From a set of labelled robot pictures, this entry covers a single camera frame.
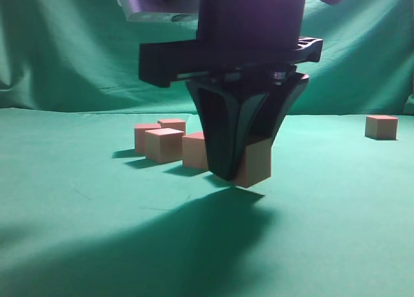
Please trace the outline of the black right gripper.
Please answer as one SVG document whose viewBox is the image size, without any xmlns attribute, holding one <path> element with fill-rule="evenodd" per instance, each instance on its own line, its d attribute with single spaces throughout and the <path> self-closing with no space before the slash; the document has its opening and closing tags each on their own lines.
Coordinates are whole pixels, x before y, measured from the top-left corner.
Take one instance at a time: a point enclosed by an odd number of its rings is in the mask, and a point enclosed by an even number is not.
<svg viewBox="0 0 414 297">
<path fill-rule="evenodd" d="M 230 69 L 319 62 L 323 40 L 301 35 L 304 0 L 189 0 L 172 17 L 195 16 L 194 39 L 142 43 L 138 77 L 155 87 Z M 210 171 L 230 181 L 251 141 L 273 142 L 309 84 L 295 72 L 267 87 L 194 78 L 186 87 L 204 133 Z"/>
</svg>

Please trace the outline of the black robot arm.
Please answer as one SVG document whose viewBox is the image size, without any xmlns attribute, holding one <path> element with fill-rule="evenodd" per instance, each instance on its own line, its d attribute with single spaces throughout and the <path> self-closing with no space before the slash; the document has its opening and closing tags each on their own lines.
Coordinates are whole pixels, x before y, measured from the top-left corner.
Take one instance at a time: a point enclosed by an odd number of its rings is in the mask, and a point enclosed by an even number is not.
<svg viewBox="0 0 414 297">
<path fill-rule="evenodd" d="M 209 169 L 235 178 L 251 138 L 273 141 L 309 84 L 296 70 L 323 41 L 300 35 L 305 0 L 200 0 L 193 40 L 140 46 L 138 76 L 184 80 L 204 131 Z"/>
</svg>

